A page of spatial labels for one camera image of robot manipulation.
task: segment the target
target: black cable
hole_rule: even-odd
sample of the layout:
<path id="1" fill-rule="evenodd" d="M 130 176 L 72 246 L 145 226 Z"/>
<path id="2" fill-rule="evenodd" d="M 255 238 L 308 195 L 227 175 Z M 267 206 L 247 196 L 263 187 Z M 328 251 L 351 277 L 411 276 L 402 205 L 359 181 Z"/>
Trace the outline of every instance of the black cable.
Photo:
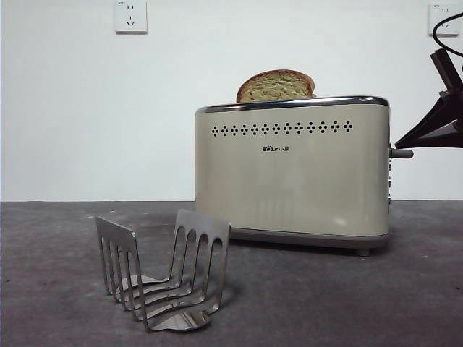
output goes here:
<path id="1" fill-rule="evenodd" d="M 455 14 L 454 16 L 451 16 L 449 18 L 446 18 L 444 20 L 441 20 L 439 23 L 436 24 L 436 26 L 434 27 L 434 30 L 433 30 L 433 38 L 434 38 L 434 41 L 442 48 L 446 49 L 447 51 L 449 52 L 452 52 L 453 54 L 456 54 L 457 56 L 461 56 L 463 58 L 463 53 L 460 53 L 458 51 L 455 51 L 454 49 L 448 47 L 447 45 L 443 44 L 441 42 L 441 40 L 438 39 L 437 37 L 437 29 L 442 25 L 442 24 L 445 24 L 447 22 L 450 22 L 451 20 L 455 20 L 456 18 L 460 18 L 460 17 L 463 17 L 463 12 L 462 13 L 458 13 L 458 14 Z"/>

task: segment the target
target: wall outlet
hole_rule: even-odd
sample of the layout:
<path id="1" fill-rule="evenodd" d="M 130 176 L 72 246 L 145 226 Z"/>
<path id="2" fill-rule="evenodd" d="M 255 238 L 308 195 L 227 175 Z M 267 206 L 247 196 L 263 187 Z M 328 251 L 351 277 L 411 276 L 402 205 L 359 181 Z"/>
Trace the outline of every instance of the wall outlet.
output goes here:
<path id="1" fill-rule="evenodd" d="M 114 30 L 116 33 L 147 33 L 146 1 L 118 1 L 114 5 Z"/>
<path id="2" fill-rule="evenodd" d="M 428 34 L 432 35 L 434 27 L 441 20 L 458 14 L 462 11 L 462 6 L 458 2 L 450 4 L 430 4 L 428 12 Z M 460 34 L 461 21 L 460 19 L 452 20 L 437 29 L 437 35 L 442 36 L 457 36 Z"/>

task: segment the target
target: toaster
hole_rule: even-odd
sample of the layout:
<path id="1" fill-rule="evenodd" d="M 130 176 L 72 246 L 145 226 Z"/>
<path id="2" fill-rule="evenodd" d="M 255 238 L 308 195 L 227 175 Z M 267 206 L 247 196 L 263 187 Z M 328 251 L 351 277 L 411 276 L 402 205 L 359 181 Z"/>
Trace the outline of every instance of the toaster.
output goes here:
<path id="1" fill-rule="evenodd" d="M 195 116 L 196 210 L 231 237 L 370 249 L 388 241 L 389 104 L 342 96 L 208 106 Z"/>

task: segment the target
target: toaster base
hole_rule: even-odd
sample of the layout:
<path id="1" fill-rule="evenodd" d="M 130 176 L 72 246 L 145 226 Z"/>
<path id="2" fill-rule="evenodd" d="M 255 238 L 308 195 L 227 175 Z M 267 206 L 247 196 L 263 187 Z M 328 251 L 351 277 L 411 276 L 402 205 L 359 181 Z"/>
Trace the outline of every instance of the toaster base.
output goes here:
<path id="1" fill-rule="evenodd" d="M 232 239 L 273 242 L 279 244 L 351 248 L 357 249 L 357 253 L 360 256 L 369 255 L 370 249 L 382 247 L 389 240 L 389 234 L 378 236 L 346 236 L 243 228 L 231 228 L 230 231 L 230 237 Z"/>

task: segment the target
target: black object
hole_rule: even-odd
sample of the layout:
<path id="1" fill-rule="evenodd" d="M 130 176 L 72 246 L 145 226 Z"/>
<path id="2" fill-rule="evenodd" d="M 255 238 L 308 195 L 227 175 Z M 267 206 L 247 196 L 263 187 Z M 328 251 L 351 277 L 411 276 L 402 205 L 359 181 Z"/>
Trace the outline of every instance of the black object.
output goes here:
<path id="1" fill-rule="evenodd" d="M 396 148 L 463 147 L 463 82 L 445 49 L 431 54 L 447 91 L 417 126 L 396 142 Z"/>

